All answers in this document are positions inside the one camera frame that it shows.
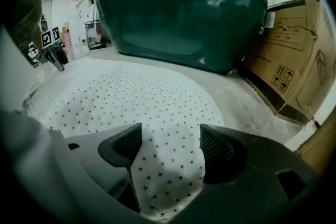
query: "person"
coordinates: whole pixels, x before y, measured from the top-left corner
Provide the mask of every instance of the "person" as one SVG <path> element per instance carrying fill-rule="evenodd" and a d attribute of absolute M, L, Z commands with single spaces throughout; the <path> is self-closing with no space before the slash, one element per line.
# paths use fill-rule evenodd
<path fill-rule="evenodd" d="M 13 0 L 4 20 L 4 25 L 18 49 L 28 55 L 29 44 L 33 42 L 42 52 L 41 29 L 42 0 Z"/>

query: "white label sticker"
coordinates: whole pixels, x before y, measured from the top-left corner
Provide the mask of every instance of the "white label sticker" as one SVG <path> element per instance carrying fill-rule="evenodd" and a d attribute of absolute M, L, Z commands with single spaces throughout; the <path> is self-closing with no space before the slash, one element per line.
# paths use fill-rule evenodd
<path fill-rule="evenodd" d="M 275 21 L 275 12 L 268 12 L 265 19 L 265 28 L 273 28 Z"/>

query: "white cloth with black dots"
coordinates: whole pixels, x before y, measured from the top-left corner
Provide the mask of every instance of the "white cloth with black dots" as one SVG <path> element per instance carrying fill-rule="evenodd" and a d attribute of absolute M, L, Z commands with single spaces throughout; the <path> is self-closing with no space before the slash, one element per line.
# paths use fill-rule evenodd
<path fill-rule="evenodd" d="M 27 114 L 64 137 L 142 123 L 131 167 L 141 214 L 166 222 L 201 191 L 200 124 L 224 126 L 208 93 L 168 69 L 80 59 L 66 65 L 26 102 Z"/>

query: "gray floor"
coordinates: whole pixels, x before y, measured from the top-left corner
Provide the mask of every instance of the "gray floor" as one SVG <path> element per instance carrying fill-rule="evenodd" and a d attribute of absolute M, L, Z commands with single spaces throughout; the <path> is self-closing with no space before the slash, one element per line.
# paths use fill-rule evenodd
<path fill-rule="evenodd" d="M 280 143 L 290 140 L 301 126 L 279 119 L 248 83 L 237 73 L 222 76 L 172 63 L 119 54 L 114 47 L 91 50 L 85 57 L 141 63 L 171 69 L 193 79 L 213 98 L 226 127 L 271 138 Z"/>

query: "cardboard box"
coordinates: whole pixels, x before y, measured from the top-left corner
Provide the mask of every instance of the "cardboard box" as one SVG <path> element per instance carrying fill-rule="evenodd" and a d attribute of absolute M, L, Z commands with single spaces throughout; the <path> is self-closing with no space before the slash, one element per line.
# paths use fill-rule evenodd
<path fill-rule="evenodd" d="M 336 42 L 319 0 L 294 0 L 269 8 L 266 29 L 239 73 L 274 114 L 306 125 L 335 79 Z"/>

